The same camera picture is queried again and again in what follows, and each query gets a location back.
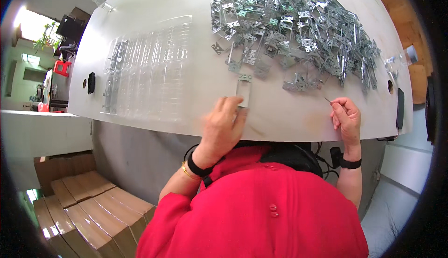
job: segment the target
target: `white table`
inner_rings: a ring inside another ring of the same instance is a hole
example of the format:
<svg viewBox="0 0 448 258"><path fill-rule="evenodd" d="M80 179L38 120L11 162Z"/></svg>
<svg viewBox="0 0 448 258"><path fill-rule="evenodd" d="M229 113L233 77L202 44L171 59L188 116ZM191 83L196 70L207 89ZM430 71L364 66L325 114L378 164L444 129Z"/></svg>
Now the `white table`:
<svg viewBox="0 0 448 258"><path fill-rule="evenodd" d="M364 30L382 50L381 57L391 57L401 49L400 39L381 0L339 0L358 15ZM210 29L210 0L108 0L115 10L107 13L96 9L81 40L70 84L69 112L126 126L201 135L200 117L212 109L220 96L236 92L238 75L227 71L227 54L217 55L211 45L216 36ZM190 66L185 70L184 110L180 121L137 119L101 113L107 75L104 63L111 40L132 31L150 31L162 20L192 15L190 28L192 45L189 48ZM282 89L283 71L279 63L271 67L266 80L252 79L249 116L243 139L263 141L336 141L340 132L334 131L329 117L331 107L323 98L350 97L361 109L361 139L394 136L412 130L412 93L409 71L403 69L394 92L389 94L388 80L381 59L377 60L378 89L364 96L360 80L351 75L345 87L331 77L322 90L290 93ZM241 73L252 70L243 65ZM91 95L82 83L95 72L96 88ZM403 129L396 128L397 88L405 93Z"/></svg>

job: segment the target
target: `clear plastic bottle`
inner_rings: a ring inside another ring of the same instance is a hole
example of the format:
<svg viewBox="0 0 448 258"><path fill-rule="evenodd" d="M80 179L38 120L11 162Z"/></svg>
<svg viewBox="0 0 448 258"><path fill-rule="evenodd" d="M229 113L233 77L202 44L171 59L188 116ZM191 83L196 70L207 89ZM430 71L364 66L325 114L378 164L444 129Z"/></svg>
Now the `clear plastic bottle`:
<svg viewBox="0 0 448 258"><path fill-rule="evenodd" d="M415 64L417 61L417 52L414 46L411 45L398 55L385 60L384 66L386 67L386 71L393 77L394 80L396 80L401 67Z"/></svg>
<svg viewBox="0 0 448 258"><path fill-rule="evenodd" d="M106 10L107 12L111 12L113 7L105 0L92 0L99 8Z"/></svg>

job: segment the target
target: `red stool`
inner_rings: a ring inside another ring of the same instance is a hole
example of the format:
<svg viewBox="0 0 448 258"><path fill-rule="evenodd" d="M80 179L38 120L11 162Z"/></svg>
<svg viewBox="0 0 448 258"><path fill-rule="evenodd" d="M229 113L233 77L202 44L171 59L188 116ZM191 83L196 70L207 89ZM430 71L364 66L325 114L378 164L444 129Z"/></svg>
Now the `red stool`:
<svg viewBox="0 0 448 258"><path fill-rule="evenodd" d="M69 77L69 74L67 73L67 69L69 68L69 66L71 64L72 64L72 62L69 62L69 61L66 61L64 63L64 61L62 61L62 60L57 60L53 71L57 74L63 75L65 77Z"/></svg>

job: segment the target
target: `black wristband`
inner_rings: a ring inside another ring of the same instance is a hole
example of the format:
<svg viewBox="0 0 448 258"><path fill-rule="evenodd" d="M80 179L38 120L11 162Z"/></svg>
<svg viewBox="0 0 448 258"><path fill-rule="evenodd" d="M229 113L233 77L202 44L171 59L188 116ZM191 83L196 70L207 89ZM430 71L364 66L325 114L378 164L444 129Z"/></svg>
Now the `black wristband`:
<svg viewBox="0 0 448 258"><path fill-rule="evenodd" d="M356 161L356 162L349 162L344 159L340 160L340 167L354 169L354 168L359 168L360 166L361 166L361 159L359 159L359 161Z"/></svg>
<svg viewBox="0 0 448 258"><path fill-rule="evenodd" d="M201 169L200 167L196 166L196 164L193 162L193 152L191 152L190 156L188 157L188 167L190 168L190 171L201 178L204 178L209 174L211 174L211 172L213 171L213 167L215 165L213 165L212 167L208 167L206 169Z"/></svg>
<svg viewBox="0 0 448 258"><path fill-rule="evenodd" d="M340 152L339 147L332 147L330 149L330 155L332 156L333 168L344 167L349 169L359 168L361 166L361 159L356 162L349 162L344 160L344 153Z"/></svg>

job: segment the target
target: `red sweater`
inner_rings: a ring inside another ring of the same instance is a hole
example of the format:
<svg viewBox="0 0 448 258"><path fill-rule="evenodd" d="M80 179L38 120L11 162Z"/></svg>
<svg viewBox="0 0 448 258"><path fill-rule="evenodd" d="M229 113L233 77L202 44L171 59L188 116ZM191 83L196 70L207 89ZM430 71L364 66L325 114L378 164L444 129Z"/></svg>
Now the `red sweater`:
<svg viewBox="0 0 448 258"><path fill-rule="evenodd" d="M166 195L137 257L367 257L355 205L315 174L257 162L266 150L232 150L192 201Z"/></svg>

